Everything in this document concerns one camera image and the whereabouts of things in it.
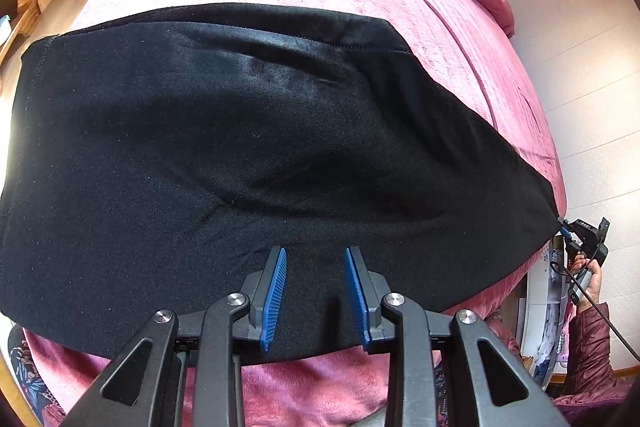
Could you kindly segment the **maroon jacket forearm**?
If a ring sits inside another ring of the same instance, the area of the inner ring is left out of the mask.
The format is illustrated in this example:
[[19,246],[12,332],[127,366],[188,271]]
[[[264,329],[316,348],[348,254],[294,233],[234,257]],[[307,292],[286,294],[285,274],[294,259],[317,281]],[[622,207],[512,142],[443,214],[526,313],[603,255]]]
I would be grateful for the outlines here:
[[604,426],[630,392],[632,382],[613,374],[609,317],[608,304],[599,303],[568,325],[564,392],[554,404],[571,426]]

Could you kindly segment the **person right hand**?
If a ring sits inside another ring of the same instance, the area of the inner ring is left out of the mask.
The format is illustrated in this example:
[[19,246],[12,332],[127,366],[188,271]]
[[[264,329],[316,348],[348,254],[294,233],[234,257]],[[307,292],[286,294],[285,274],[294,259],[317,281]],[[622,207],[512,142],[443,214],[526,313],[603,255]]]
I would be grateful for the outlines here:
[[570,266],[570,274],[574,275],[575,279],[580,273],[584,275],[589,273],[589,277],[586,286],[576,291],[576,296],[578,297],[576,303],[577,314],[590,309],[593,303],[596,305],[600,303],[602,284],[602,270],[599,263],[597,260],[589,260],[584,254],[578,254]]

